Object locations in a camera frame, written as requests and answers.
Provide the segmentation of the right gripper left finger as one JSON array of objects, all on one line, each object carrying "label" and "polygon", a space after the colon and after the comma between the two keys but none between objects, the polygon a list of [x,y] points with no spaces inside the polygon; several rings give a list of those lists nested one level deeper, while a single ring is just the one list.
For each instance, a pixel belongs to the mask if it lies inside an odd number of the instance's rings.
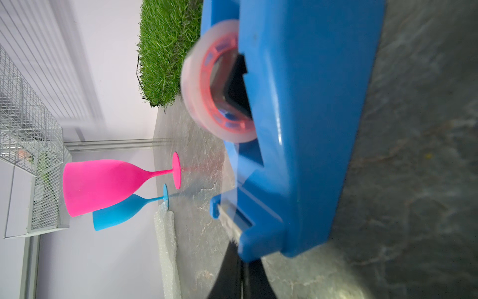
[{"label": "right gripper left finger", "polygon": [[207,299],[241,299],[242,264],[237,245],[230,241],[219,274]]}]

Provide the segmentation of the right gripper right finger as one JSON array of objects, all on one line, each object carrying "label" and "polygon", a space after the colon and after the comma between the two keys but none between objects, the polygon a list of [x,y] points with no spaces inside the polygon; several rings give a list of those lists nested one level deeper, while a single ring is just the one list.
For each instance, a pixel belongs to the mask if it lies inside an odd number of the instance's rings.
[{"label": "right gripper right finger", "polygon": [[277,299],[260,259],[244,263],[244,298]]}]

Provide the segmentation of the clear tape roll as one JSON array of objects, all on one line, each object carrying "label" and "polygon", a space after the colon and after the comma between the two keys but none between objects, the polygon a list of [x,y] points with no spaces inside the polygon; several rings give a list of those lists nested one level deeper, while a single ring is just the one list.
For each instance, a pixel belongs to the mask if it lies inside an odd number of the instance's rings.
[{"label": "clear tape roll", "polygon": [[194,121],[214,136],[232,143],[256,139],[248,108],[238,52],[239,20],[213,25],[188,53],[180,76],[180,90]]}]

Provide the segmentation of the blue tape dispenser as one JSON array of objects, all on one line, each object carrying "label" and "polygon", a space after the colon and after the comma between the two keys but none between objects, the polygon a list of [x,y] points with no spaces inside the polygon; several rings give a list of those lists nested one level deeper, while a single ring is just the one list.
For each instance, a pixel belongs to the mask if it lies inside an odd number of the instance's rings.
[{"label": "blue tape dispenser", "polygon": [[201,31],[239,21],[257,139],[226,143],[247,262],[329,237],[380,41],[384,1],[205,1]]}]

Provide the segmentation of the blue plastic wine glass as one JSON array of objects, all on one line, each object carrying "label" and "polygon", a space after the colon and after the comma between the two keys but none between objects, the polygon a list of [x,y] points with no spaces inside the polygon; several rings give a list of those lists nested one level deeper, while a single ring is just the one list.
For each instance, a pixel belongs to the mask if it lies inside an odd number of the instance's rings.
[{"label": "blue plastic wine glass", "polygon": [[168,211],[169,191],[167,184],[163,185],[163,195],[161,197],[145,199],[137,194],[132,194],[118,204],[110,206],[109,208],[94,211],[92,213],[94,230],[100,231],[122,224],[135,216],[145,207],[145,205],[159,201],[165,204],[166,210]]}]

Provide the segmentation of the pink plastic wine glass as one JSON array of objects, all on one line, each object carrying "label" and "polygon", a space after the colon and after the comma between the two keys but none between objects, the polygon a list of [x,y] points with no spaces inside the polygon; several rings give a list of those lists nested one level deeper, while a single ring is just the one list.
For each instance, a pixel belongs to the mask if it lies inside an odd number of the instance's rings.
[{"label": "pink plastic wine glass", "polygon": [[72,217],[92,213],[124,201],[147,180],[172,174],[180,189],[182,173],[178,153],[173,153],[172,168],[146,171],[124,161],[103,159],[67,163],[63,171],[63,198]]}]

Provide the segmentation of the artificial tulip flower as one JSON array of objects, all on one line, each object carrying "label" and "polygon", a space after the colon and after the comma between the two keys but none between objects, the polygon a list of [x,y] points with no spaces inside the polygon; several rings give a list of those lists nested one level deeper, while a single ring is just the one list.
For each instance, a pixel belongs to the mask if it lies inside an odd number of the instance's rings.
[{"label": "artificial tulip flower", "polygon": [[45,185],[50,185],[49,171],[52,166],[50,157],[47,151],[42,151],[37,156],[34,156],[24,149],[19,149],[17,150],[17,165],[23,170],[35,174]]}]

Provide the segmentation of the artificial grass mat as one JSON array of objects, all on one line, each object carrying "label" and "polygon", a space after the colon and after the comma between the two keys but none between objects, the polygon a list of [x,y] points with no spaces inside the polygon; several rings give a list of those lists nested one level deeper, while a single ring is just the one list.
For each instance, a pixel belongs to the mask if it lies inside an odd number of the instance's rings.
[{"label": "artificial grass mat", "polygon": [[167,108],[180,92],[185,57],[200,37],[202,1],[149,0],[141,5],[136,77],[142,99]]}]

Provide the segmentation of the white mesh wall basket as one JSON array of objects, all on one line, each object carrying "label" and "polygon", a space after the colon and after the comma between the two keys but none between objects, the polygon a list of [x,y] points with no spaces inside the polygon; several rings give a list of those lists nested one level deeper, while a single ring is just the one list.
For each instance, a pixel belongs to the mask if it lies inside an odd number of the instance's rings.
[{"label": "white mesh wall basket", "polygon": [[70,227],[63,198],[62,177],[65,165],[72,161],[67,148],[63,149],[63,163],[49,171],[51,184],[15,166],[9,187],[6,221],[2,237],[15,239],[34,237],[65,230]]}]

